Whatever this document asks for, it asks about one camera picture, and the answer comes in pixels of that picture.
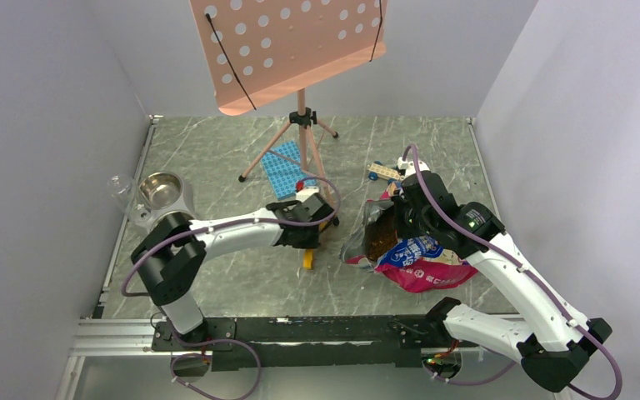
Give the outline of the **yellow plastic scoop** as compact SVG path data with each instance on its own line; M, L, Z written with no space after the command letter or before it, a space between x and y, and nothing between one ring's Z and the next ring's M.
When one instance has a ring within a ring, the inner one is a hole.
M339 220L337 217L332 219L330 222L324 222L318 226L318 244L314 248L305 249L302 257L302 267L305 270L312 270L314 266L315 259L317 258L317 253L319 249L323 246L323 234L330 228L336 227L339 224Z

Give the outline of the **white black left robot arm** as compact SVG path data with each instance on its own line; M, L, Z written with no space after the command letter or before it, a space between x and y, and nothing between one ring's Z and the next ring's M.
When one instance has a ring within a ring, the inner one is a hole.
M193 350L207 335L205 317L191 292L203 263L253 248L318 248L321 226L335 220L336 213L317 192L217 220L193 220L174 212L140 242L130 259L146 288L143 296L172 323L173 339Z

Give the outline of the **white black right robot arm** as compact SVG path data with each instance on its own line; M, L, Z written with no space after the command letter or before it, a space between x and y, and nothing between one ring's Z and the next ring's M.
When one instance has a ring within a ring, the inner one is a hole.
M447 298L427 313L428 339L441 347L457 339L500 353L552 393L571 386L612 334L609 324L587 317L566 301L543 280L488 207L479 202L457 204L436 173L408 173L392 201L399 234L433 238L456 253L522 318L510 322Z

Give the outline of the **pink pet food bag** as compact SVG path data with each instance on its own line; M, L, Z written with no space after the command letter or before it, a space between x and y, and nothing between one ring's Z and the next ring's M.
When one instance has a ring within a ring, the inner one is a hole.
M399 188L391 182L379 199L367 201L362 226L342 245L340 260L382 274L409 293L456 288L475 276L476 268L434 239L398 236L390 197Z

